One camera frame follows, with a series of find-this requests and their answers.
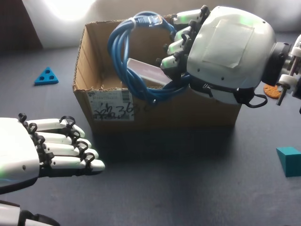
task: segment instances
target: white robotic hand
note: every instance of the white robotic hand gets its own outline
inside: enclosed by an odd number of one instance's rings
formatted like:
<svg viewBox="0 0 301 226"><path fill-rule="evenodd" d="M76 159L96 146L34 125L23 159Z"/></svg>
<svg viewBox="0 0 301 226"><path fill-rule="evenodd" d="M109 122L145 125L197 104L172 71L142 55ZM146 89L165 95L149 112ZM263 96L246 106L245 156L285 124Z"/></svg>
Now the white robotic hand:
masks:
<svg viewBox="0 0 301 226"><path fill-rule="evenodd" d="M0 118L0 194L33 185L40 177L70 177L102 172L104 163L75 119L26 121Z"/></svg>

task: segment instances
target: white shipping label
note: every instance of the white shipping label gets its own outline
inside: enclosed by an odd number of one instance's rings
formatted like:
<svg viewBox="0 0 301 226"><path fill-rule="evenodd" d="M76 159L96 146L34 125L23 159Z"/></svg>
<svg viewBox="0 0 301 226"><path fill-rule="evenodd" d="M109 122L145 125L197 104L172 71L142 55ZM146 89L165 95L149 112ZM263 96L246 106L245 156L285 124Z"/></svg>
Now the white shipping label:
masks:
<svg viewBox="0 0 301 226"><path fill-rule="evenodd" d="M132 94L126 90L91 91L87 93L93 119L99 121L133 121Z"/></svg>

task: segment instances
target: bright light spot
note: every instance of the bright light spot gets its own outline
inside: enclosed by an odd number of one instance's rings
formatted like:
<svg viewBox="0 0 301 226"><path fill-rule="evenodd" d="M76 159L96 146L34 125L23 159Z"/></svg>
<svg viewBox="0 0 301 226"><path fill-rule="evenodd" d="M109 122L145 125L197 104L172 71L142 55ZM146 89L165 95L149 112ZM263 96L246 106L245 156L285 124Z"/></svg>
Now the bright light spot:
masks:
<svg viewBox="0 0 301 226"><path fill-rule="evenodd" d="M83 18L96 0L44 0L51 12L66 21Z"/></svg>

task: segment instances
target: dark brown panel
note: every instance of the dark brown panel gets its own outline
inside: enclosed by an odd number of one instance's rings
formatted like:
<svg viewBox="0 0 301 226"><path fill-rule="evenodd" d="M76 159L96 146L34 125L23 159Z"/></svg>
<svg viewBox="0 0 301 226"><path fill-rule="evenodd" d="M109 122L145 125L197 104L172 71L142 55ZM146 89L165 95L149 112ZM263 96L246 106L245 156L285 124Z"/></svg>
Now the dark brown panel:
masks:
<svg viewBox="0 0 301 226"><path fill-rule="evenodd" d="M22 0L0 0L0 51L41 48Z"/></svg>

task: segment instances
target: blue cable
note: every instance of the blue cable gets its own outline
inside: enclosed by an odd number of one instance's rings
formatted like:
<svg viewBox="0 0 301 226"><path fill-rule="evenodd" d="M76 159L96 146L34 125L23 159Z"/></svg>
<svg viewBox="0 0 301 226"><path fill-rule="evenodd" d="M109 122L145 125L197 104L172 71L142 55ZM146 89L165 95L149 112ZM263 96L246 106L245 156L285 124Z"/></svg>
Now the blue cable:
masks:
<svg viewBox="0 0 301 226"><path fill-rule="evenodd" d="M175 32L174 27L169 24L164 18L162 23L158 23L157 13L144 11L136 14L132 20L126 20L120 23L111 33L108 41L108 52L113 61L113 66L119 79L127 85L129 91L141 100L146 100L150 104L156 104L159 101L166 101L173 96L183 92L190 82L188 74L182 76L179 83L171 81L161 89L147 88L143 79L131 68L127 67L129 54L129 35L135 26L153 27L160 26L170 32ZM123 58L121 51L124 44Z"/></svg>

